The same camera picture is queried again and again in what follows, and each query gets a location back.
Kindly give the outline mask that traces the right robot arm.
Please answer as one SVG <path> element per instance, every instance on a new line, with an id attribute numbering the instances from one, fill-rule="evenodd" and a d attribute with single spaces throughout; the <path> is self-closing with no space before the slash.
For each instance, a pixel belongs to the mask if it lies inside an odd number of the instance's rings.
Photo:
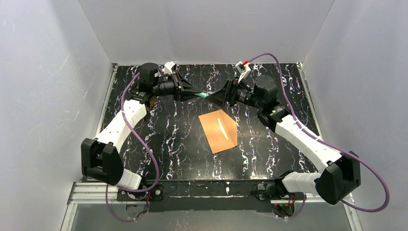
<path id="1" fill-rule="evenodd" d="M 360 186 L 359 162 L 318 141 L 311 131 L 302 131 L 289 108 L 277 98 L 274 79 L 261 75 L 250 87 L 245 82 L 230 79 L 220 90 L 210 93 L 206 100 L 218 106 L 242 103 L 257 109 L 260 122 L 294 145 L 316 167 L 315 173 L 288 171 L 275 178 L 274 193 L 311 193 L 335 205 Z"/>

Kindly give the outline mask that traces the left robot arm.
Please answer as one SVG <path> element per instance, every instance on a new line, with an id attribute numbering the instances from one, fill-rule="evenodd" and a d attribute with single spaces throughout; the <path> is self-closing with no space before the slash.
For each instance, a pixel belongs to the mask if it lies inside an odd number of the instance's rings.
<path id="1" fill-rule="evenodd" d="M 160 172 L 153 152 L 134 127 L 154 107 L 157 98 L 173 96 L 184 102 L 208 95 L 192 85 L 177 71 L 173 61 L 163 68 L 156 63 L 144 63 L 139 72 L 124 89 L 120 99 L 120 111 L 94 138 L 85 138 L 81 144 L 82 175 L 119 189 L 142 193 L 153 189 L 159 181 Z M 145 189 L 140 188 L 142 177 L 125 169 L 120 150 L 130 134 L 133 134 L 149 154 L 155 167 L 155 180 Z"/>

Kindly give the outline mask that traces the orange envelope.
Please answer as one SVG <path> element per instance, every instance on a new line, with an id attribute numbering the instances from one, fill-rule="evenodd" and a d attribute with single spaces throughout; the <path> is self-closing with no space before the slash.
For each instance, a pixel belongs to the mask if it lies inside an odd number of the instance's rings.
<path id="1" fill-rule="evenodd" d="M 212 154 L 234 148 L 238 145 L 237 123 L 225 111 L 217 110 L 198 116 Z M 220 118 L 229 137 L 227 141 L 219 129 Z"/>

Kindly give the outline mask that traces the tan letter paper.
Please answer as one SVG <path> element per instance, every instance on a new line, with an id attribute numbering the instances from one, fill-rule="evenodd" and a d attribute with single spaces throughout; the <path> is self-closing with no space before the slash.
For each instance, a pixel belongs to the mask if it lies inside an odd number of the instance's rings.
<path id="1" fill-rule="evenodd" d="M 225 131 L 225 128 L 224 128 L 224 126 L 223 126 L 223 124 L 222 124 L 221 119 L 218 118 L 217 121 L 218 121 L 218 125 L 219 125 L 220 131 L 222 132 L 222 134 L 223 134 L 223 136 L 225 137 L 225 139 L 228 141 L 228 140 L 229 140 L 229 137 L 228 137 L 228 135 L 227 135 L 227 133 L 226 133 L 226 131 Z"/>

